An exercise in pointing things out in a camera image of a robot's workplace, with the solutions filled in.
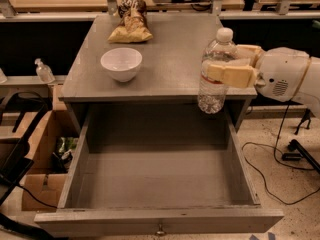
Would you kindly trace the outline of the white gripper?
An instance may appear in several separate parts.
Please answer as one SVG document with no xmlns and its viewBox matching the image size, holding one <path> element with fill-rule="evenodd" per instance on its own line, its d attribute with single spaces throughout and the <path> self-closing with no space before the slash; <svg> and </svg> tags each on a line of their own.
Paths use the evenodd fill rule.
<svg viewBox="0 0 320 240">
<path fill-rule="evenodd" d="M 306 52 L 286 47 L 264 52 L 260 46 L 249 44 L 236 48 L 238 57 L 249 59 L 250 66 L 211 64 L 207 68 L 209 79 L 236 88 L 253 87 L 256 82 L 259 94 L 281 102 L 294 96 L 310 61 Z M 258 72 L 251 67 L 255 65 Z"/>
</svg>

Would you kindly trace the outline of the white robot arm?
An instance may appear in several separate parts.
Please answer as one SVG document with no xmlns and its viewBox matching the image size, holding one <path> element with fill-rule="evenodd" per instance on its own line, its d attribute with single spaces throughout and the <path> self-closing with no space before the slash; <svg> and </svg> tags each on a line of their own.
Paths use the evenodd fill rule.
<svg viewBox="0 0 320 240">
<path fill-rule="evenodd" d="M 320 114 L 320 59 L 304 51 L 279 47 L 264 51 L 259 46 L 237 45 L 235 60 L 206 60 L 210 80 L 235 88 L 255 87 L 264 97 L 292 100 Z"/>
</svg>

